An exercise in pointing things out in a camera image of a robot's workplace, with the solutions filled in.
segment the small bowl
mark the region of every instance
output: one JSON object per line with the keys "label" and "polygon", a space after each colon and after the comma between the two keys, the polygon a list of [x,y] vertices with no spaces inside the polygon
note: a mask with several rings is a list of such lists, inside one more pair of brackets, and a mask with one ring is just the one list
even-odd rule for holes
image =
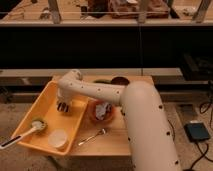
{"label": "small bowl", "polygon": [[67,133],[62,129],[54,130],[48,137],[48,143],[53,148],[63,150],[68,144]]}
{"label": "small bowl", "polygon": [[89,118],[90,118],[90,120],[91,120],[93,123],[109,123],[109,122],[111,122],[111,121],[113,120],[113,118],[114,118],[115,109],[116,109],[114,105],[111,106],[111,111],[108,112],[108,113],[106,113],[106,115],[105,115],[105,117],[104,117],[103,120],[99,120],[99,119],[96,117],[96,106],[97,106],[97,105],[100,105],[100,104],[102,104],[102,103],[104,103],[104,102],[101,101],[101,100],[96,100],[96,101],[92,102],[92,104],[91,104],[91,106],[90,106],[90,107],[91,107],[91,112],[90,112],[90,114],[89,114]]}

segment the utensil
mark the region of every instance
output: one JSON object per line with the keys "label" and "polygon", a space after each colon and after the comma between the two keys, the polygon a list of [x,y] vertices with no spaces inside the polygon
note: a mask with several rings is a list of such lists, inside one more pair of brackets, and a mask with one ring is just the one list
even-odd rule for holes
{"label": "utensil", "polygon": [[78,145],[81,146],[81,145],[83,145],[85,142],[91,140],[92,138],[95,138],[95,137],[98,136],[98,135],[103,135],[103,134],[106,134],[106,133],[107,133],[106,128],[102,128],[102,129],[101,129],[100,131],[98,131],[95,135],[90,136],[90,137],[88,137],[88,138],[86,138],[86,139],[80,141],[80,142],[78,143]]}
{"label": "utensil", "polygon": [[42,120],[34,120],[31,123],[32,128],[30,130],[28,130],[25,133],[22,133],[20,135],[18,135],[17,137],[3,143],[0,145],[0,150],[3,150],[9,146],[11,146],[12,144],[15,144],[16,142],[20,141],[21,139],[23,139],[24,137],[26,137],[27,135],[30,135],[31,133],[35,132],[35,131],[42,131],[46,128],[47,124],[45,122],[43,122]]}

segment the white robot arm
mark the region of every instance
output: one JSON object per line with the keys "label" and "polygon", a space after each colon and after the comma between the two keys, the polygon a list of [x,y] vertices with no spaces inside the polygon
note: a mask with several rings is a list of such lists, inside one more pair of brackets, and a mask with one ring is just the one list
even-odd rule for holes
{"label": "white robot arm", "polygon": [[143,81],[128,86],[83,82],[71,70],[58,82],[58,110],[67,111],[72,95],[80,93],[122,107],[136,171],[181,171],[159,93]]}

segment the floor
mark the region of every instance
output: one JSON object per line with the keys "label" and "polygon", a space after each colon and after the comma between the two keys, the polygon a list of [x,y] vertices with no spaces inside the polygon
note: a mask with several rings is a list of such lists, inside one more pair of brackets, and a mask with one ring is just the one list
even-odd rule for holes
{"label": "floor", "polygon": [[[178,103],[164,103],[168,119],[175,128],[175,145],[180,157],[183,169],[189,168],[192,162],[200,156],[198,149],[190,143],[184,133],[182,120],[178,114]],[[9,139],[31,103],[0,104],[0,142]],[[213,131],[208,128],[208,113],[199,116],[199,121],[206,123],[211,136]],[[210,151],[208,156],[213,158],[213,141],[210,139]],[[39,170],[74,170],[74,171],[132,171],[131,157],[55,157],[57,163],[64,169],[57,169],[46,157],[32,155],[19,145],[13,145],[0,151],[0,170],[4,171],[39,171]],[[202,159],[196,164],[197,171],[212,171],[213,164]]]}

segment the plastic tray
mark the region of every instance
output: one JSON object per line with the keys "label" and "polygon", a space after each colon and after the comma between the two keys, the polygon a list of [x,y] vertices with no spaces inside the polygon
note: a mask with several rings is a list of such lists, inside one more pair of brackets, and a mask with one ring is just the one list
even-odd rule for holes
{"label": "plastic tray", "polygon": [[[26,116],[12,135],[12,138],[29,130],[30,124],[35,118],[42,118],[47,122],[47,129],[40,133],[32,133],[18,144],[56,155],[69,153],[81,120],[88,104],[88,97],[76,95],[72,100],[72,106],[68,113],[57,111],[57,82],[50,81]],[[57,150],[48,144],[48,137],[55,129],[63,129],[68,135],[68,145],[63,150]]]}

